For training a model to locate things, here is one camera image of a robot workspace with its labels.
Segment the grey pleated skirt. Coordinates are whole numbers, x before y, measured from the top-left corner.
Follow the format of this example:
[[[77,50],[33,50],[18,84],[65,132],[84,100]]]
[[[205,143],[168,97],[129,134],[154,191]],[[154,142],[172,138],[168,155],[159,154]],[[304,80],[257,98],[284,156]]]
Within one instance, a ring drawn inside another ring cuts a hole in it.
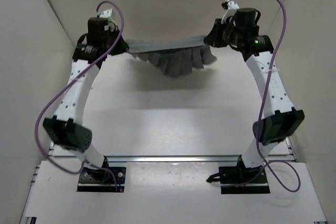
[[[160,69],[163,75],[178,78],[216,62],[217,57],[204,44],[204,38],[200,35],[170,41],[129,39],[128,53]]]

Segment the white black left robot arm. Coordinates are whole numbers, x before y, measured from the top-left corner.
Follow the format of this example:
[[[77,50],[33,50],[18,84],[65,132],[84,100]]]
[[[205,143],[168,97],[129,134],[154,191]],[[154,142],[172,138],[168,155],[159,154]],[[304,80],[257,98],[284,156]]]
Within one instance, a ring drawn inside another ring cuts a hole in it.
[[[92,143],[92,131],[82,124],[83,113],[92,84],[107,55],[122,54],[127,49],[112,18],[90,18],[88,31],[78,39],[73,53],[68,80],[71,86],[53,116],[43,121],[43,128],[52,142],[85,162],[98,181],[109,177],[110,168]]]

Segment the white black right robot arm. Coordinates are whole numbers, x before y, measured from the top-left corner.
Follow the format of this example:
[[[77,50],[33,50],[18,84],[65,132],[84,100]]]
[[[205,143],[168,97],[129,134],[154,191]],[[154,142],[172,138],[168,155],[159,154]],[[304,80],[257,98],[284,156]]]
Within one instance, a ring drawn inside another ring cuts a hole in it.
[[[264,158],[302,123],[304,112],[296,110],[282,84],[274,61],[275,49],[267,35],[259,34],[261,13],[255,8],[228,8],[223,18],[215,20],[204,43],[215,47],[231,47],[240,52],[251,71],[262,99],[260,120],[253,124],[254,140],[240,157],[236,178],[248,182],[254,169]]]

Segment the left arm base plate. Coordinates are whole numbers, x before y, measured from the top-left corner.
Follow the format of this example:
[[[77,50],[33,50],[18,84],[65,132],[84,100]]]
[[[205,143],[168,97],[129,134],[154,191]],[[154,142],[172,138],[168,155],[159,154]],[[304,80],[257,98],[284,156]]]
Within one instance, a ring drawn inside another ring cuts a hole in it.
[[[109,166],[110,172],[84,167],[78,178],[77,192],[123,193],[127,168]]]

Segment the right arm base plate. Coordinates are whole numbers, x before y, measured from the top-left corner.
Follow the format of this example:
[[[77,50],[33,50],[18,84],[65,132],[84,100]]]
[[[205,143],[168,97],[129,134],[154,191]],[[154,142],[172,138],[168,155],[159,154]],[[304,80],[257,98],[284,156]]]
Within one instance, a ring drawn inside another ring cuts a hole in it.
[[[220,166],[218,172],[210,175],[208,183],[219,182],[222,195],[269,194],[266,172],[259,168],[242,173],[237,166]]]

